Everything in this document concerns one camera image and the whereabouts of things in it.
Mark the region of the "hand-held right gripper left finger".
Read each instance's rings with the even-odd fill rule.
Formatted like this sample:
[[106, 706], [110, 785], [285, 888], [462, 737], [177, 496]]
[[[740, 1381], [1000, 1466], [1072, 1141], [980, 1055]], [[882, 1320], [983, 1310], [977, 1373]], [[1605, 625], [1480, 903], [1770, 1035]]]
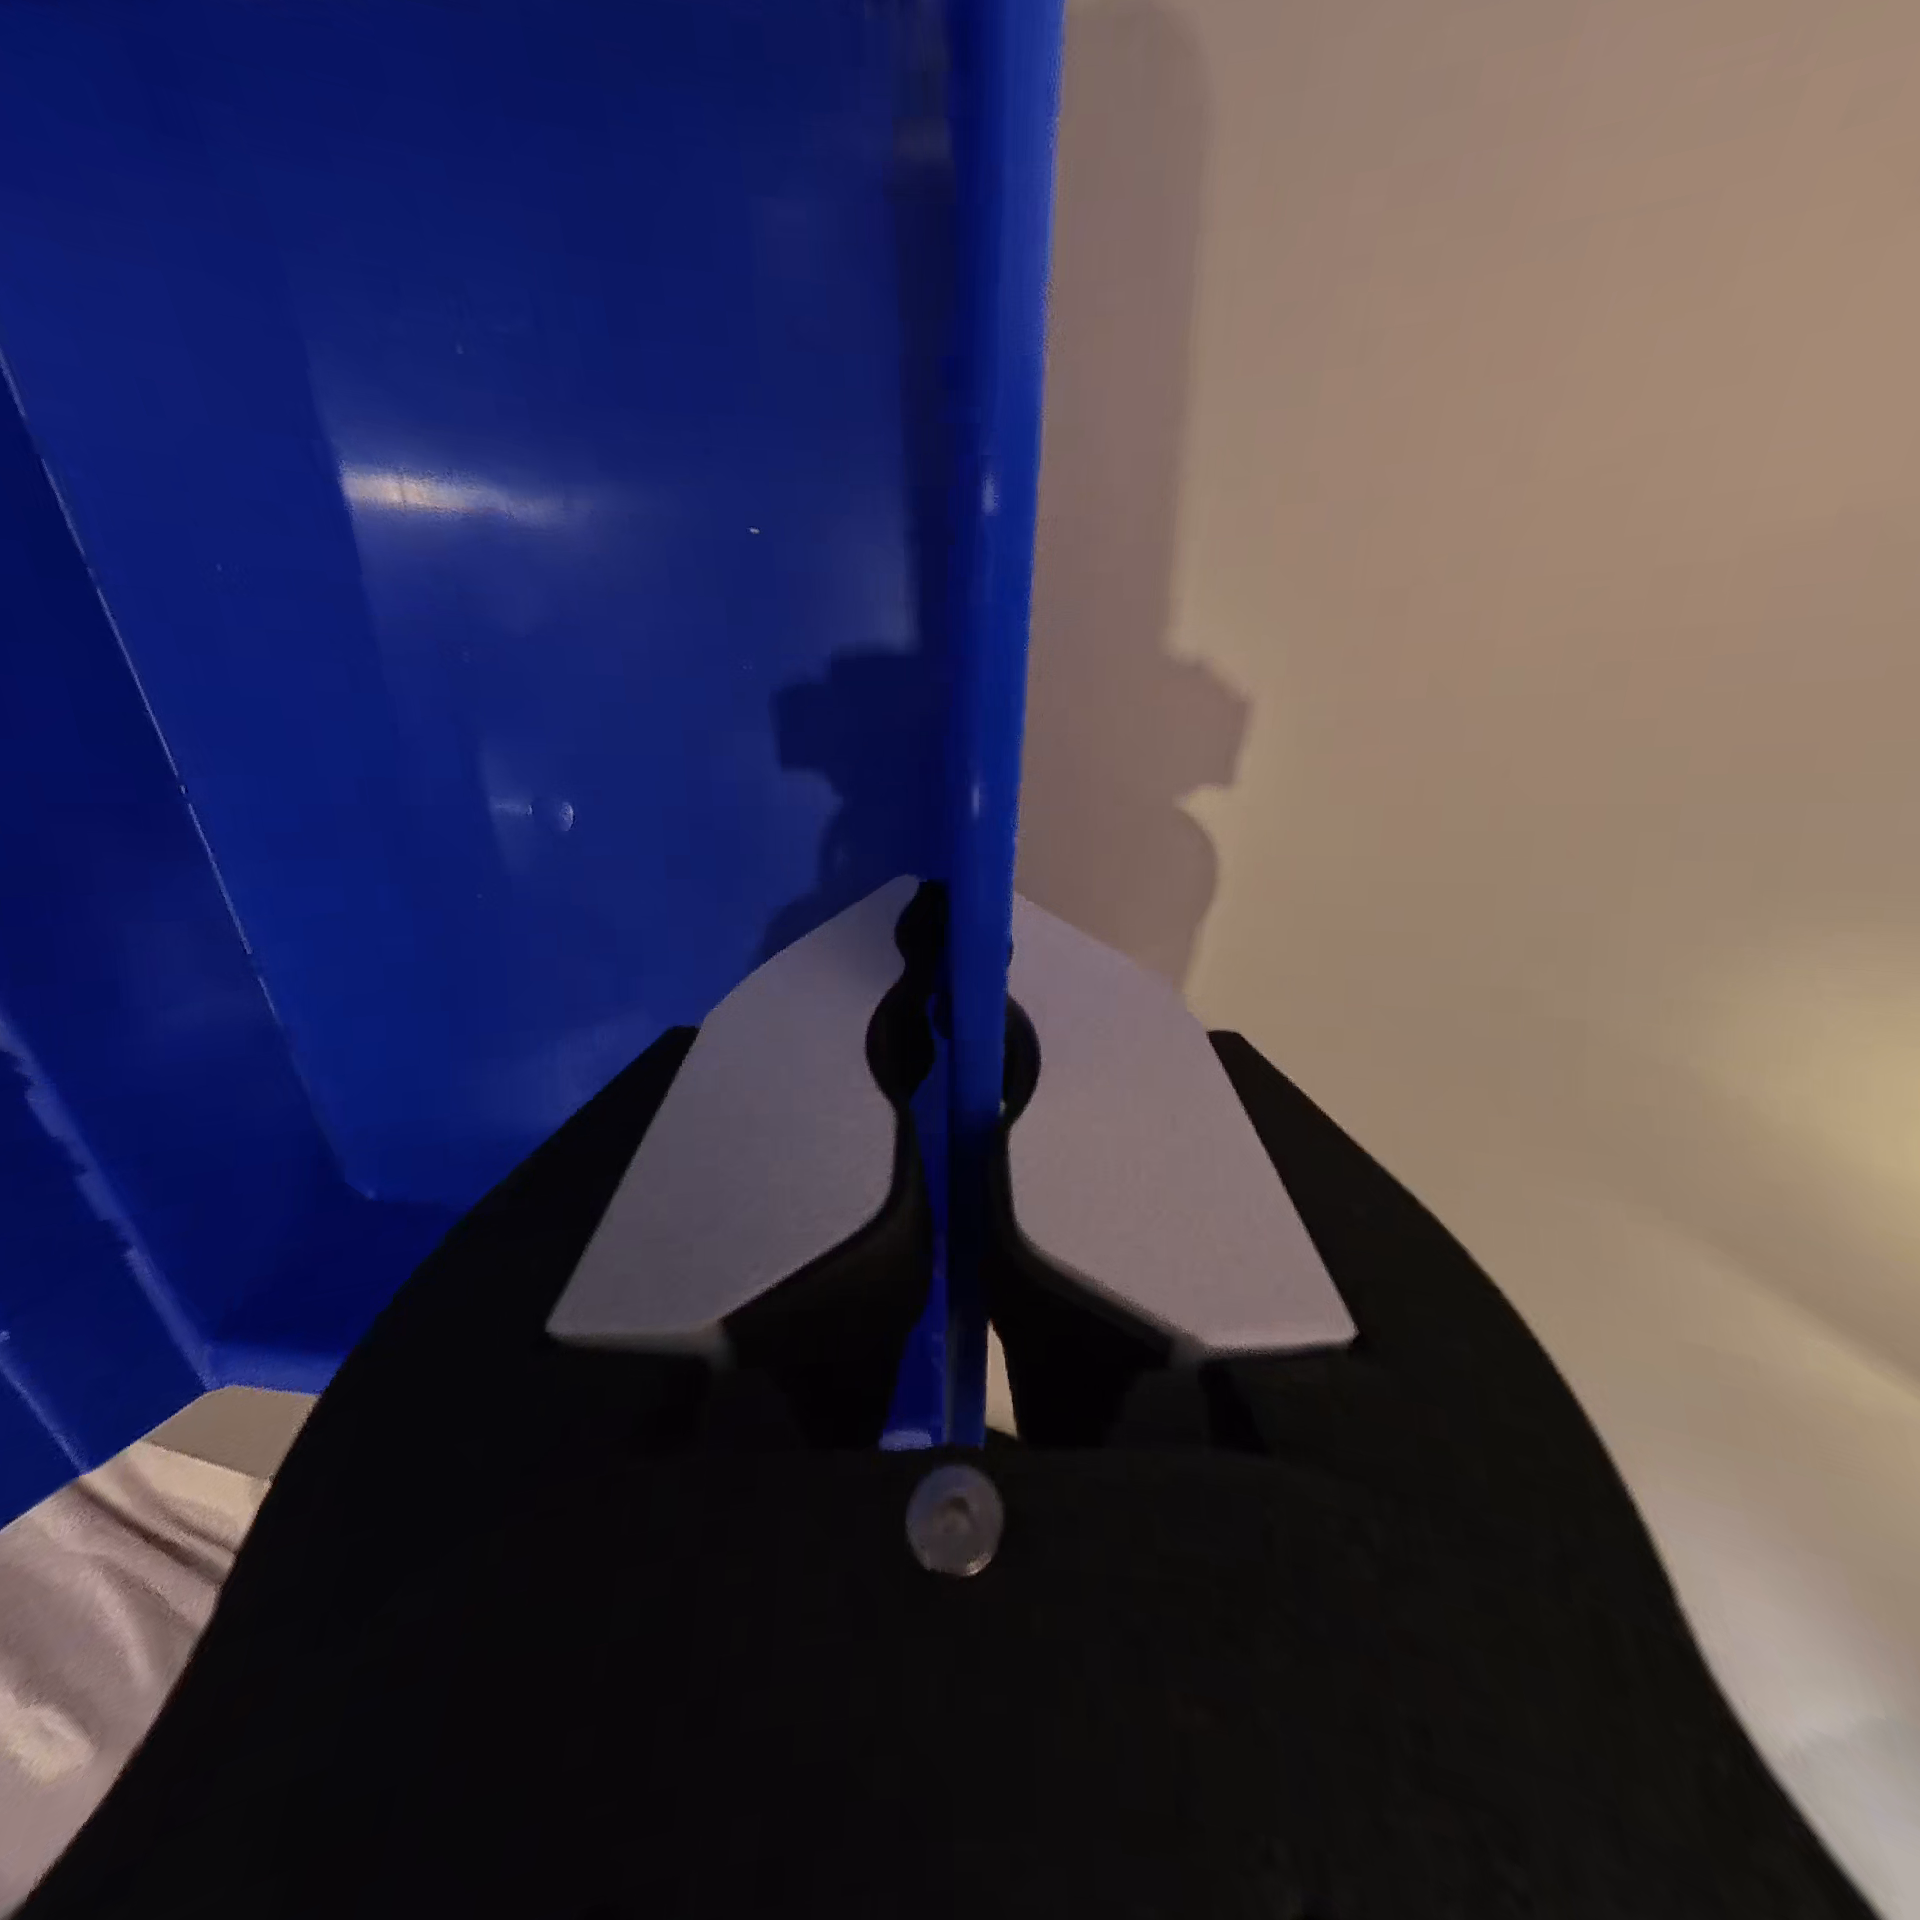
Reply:
[[730, 1323], [914, 1191], [943, 888], [901, 877], [702, 1023], [546, 1320], [574, 1349], [717, 1358]]

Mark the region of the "blue plastic bin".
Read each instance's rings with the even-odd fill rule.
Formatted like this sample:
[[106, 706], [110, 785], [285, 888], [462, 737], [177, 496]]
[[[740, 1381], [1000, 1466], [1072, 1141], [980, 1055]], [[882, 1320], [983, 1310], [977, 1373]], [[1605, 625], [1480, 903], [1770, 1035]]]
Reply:
[[1012, 888], [1062, 5], [4, 5], [4, 1520]]

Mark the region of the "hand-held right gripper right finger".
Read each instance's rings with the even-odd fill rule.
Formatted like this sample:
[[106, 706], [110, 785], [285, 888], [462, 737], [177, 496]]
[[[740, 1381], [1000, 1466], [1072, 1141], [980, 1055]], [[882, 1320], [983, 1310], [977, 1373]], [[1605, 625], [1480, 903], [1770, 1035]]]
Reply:
[[1024, 1249], [1180, 1360], [1348, 1349], [1352, 1314], [1183, 995], [1021, 896], [1008, 990], [1039, 1055], [1008, 1138]]

